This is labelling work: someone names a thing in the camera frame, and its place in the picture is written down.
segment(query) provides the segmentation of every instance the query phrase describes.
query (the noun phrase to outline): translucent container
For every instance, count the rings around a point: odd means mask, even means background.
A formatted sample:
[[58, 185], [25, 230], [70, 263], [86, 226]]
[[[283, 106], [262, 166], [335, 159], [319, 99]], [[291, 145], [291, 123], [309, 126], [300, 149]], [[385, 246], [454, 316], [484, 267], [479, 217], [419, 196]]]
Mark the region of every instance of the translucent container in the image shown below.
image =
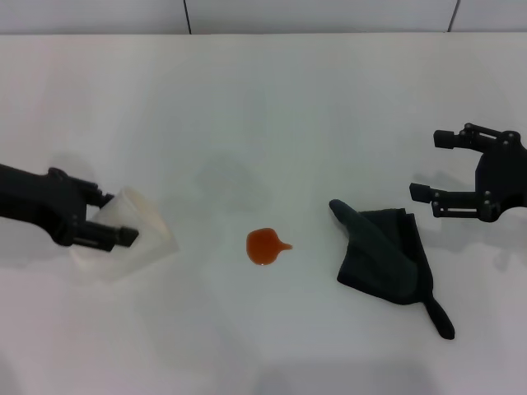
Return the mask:
[[178, 249], [174, 235], [156, 206], [130, 187], [123, 188], [90, 221], [108, 226], [127, 226], [139, 232], [130, 248], [116, 245], [109, 253], [72, 246], [73, 258], [90, 279], [118, 280]]

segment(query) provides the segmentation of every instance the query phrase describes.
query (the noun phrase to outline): white table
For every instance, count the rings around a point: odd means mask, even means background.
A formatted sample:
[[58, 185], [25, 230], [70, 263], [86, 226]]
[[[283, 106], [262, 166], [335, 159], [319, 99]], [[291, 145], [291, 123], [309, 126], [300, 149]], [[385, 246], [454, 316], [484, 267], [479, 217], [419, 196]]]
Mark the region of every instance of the white table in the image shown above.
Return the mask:
[[[42, 230], [0, 221], [0, 386], [10, 395], [519, 394], [527, 391], [527, 216], [437, 220], [411, 182], [471, 190], [474, 122], [527, 132], [527, 35], [0, 38], [0, 162], [50, 165], [160, 204], [180, 251], [79, 281]], [[327, 203], [406, 207], [435, 295], [337, 283]], [[293, 245], [245, 254], [270, 226]]]

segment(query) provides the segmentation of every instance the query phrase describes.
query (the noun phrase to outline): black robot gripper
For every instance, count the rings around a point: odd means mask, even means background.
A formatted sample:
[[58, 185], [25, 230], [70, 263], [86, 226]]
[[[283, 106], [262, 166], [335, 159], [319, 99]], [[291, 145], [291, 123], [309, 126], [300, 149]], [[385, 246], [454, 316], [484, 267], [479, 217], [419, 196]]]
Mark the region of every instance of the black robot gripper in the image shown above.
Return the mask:
[[106, 226], [86, 220], [86, 206], [103, 207], [114, 198], [97, 184], [75, 179], [60, 169], [32, 174], [0, 165], [0, 216], [29, 222], [68, 247], [78, 244], [111, 251], [130, 247], [139, 232], [126, 226]]
[[482, 153], [476, 168], [475, 192], [447, 192], [410, 184], [412, 200], [431, 202], [434, 217], [494, 222], [512, 207], [527, 207], [527, 150], [518, 132], [498, 132], [466, 123], [458, 134], [436, 130], [434, 144]]

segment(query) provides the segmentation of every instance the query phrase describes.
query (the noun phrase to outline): orange liquid spill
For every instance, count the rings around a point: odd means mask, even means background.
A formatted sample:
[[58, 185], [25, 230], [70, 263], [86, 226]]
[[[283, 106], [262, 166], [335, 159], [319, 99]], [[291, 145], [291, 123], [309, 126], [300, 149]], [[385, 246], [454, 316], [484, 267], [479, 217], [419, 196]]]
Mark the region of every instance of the orange liquid spill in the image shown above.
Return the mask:
[[292, 245], [280, 241], [277, 232], [271, 228], [254, 230], [247, 235], [247, 255], [257, 265], [269, 265], [282, 251], [292, 248]]

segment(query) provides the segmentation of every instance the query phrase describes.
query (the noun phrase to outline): black cloth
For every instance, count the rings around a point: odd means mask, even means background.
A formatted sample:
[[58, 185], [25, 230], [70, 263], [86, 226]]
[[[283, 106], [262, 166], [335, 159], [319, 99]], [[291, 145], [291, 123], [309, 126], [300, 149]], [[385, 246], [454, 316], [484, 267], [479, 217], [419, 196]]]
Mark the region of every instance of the black cloth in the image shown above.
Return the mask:
[[338, 282], [396, 304], [422, 302], [439, 334], [453, 339], [454, 326], [432, 294], [434, 281], [413, 214], [358, 213], [339, 200], [329, 207], [349, 233]]

